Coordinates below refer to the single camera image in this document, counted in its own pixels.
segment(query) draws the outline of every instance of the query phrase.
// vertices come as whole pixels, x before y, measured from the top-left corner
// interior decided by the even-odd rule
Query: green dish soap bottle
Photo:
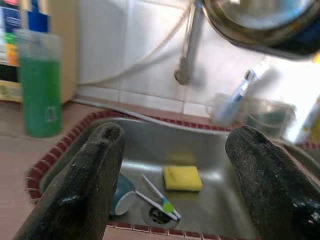
[[[35,138],[57,135],[62,128],[60,103],[60,38],[48,34],[49,17],[31,0],[28,28],[17,30],[19,81],[25,131]]]

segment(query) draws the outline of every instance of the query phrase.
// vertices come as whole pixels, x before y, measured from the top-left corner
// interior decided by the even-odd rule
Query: sink basin
[[[126,134],[122,174],[137,190],[159,202],[144,183],[142,174],[145,174],[182,216],[179,222],[174,222],[137,197],[132,209],[122,216],[111,217],[112,221],[233,238],[259,237],[225,152],[225,132],[197,133],[127,118],[96,120],[46,174],[40,185],[41,192],[73,158],[91,132],[106,122],[118,123]],[[166,191],[163,167],[172,165],[195,165],[203,190],[199,193]]]

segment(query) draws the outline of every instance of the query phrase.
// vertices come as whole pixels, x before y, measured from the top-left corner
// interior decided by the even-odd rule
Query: metal pot
[[[287,58],[320,49],[319,0],[203,0],[203,11],[235,45]]]

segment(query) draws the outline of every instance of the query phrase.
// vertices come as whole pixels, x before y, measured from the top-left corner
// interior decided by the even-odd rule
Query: red tile border
[[[46,153],[41,160],[35,164],[28,172],[25,178],[25,190],[28,192],[31,202],[33,204],[37,204],[38,200],[41,198],[41,194],[39,192],[39,183],[43,176],[47,173],[47,171],[55,164],[55,162],[62,156],[62,154],[68,150],[69,146],[78,138],[79,135],[88,127],[88,125],[97,119],[106,118],[106,117],[126,117],[130,119],[138,119],[133,116],[126,115],[124,113],[120,113],[112,110],[104,110],[92,112],[87,115],[83,120],[81,120],[74,128],[72,128],[56,145],[53,147],[48,153]],[[198,124],[194,122],[181,121],[168,119],[163,117],[151,116],[159,121],[176,124],[179,126],[185,126],[190,128],[211,130],[211,131],[232,131],[232,128],[223,128],[217,127],[213,125],[206,124]],[[300,145],[303,149],[312,149],[320,151],[320,142],[304,142]],[[109,228],[118,228],[118,229],[126,229],[138,232],[145,232],[152,234],[161,234],[181,238],[188,239],[203,239],[203,240],[234,240],[236,238],[230,238],[225,236],[217,236],[213,234],[199,234],[197,232],[190,231],[180,231],[176,229],[166,230],[164,228],[159,227],[149,227],[144,225],[132,225],[129,223],[121,223],[121,222],[112,222],[109,221],[107,226]]]
[[[167,230],[161,227],[151,227],[150,232],[153,234],[162,234],[162,235],[166,235],[167,234]]]
[[[197,232],[186,231],[185,238],[187,238],[187,239],[201,239],[201,235]]]

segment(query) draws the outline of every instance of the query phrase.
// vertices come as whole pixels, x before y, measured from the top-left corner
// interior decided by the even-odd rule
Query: green liquid
[[[62,127],[59,62],[21,58],[19,80],[26,132],[36,138],[58,134]]]

